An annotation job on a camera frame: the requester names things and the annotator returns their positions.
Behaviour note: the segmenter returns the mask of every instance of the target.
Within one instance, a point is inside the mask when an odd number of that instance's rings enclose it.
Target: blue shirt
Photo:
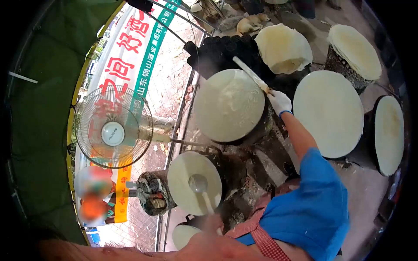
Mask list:
[[[333,260],[349,229],[347,189],[317,148],[301,162],[300,187],[274,197],[260,220],[273,238],[298,246],[316,261]],[[254,244],[251,234],[237,240]]]

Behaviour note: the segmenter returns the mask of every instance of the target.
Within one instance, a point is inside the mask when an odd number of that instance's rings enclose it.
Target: dog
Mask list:
[[[256,31],[263,28],[261,21],[270,21],[271,19],[263,13],[259,13],[258,15],[250,15],[245,17],[239,21],[237,24],[237,35],[242,36],[243,33],[247,33],[249,31]]]

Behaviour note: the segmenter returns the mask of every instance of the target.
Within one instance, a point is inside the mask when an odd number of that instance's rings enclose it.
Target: green tent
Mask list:
[[[9,82],[12,147],[8,171],[14,202],[29,224],[47,226],[82,245],[88,242],[76,219],[68,165],[71,105],[98,42],[98,30],[103,25],[107,28],[123,3],[49,1],[40,10],[30,37],[23,39],[27,44],[12,70],[38,83],[16,77]]]

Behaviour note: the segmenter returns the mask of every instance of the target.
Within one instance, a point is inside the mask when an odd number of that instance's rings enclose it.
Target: red checkered apron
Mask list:
[[[299,187],[299,179],[291,180],[278,187],[275,195],[281,195],[295,190]],[[271,201],[272,194],[266,193],[255,204],[254,211],[250,218],[238,225],[232,230],[228,231],[225,236],[238,238],[247,233],[251,233],[261,254],[265,257],[272,258],[278,261],[290,261],[290,258],[283,252],[279,245],[267,234],[267,232],[260,226],[259,222],[264,213],[265,207]]]

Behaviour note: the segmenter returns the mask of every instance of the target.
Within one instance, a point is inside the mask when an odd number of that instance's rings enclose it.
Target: cotton work glove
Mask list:
[[[270,100],[274,111],[279,117],[285,111],[292,113],[292,101],[290,101],[289,97],[287,97],[283,92],[270,90],[270,93],[267,94],[267,97]]]

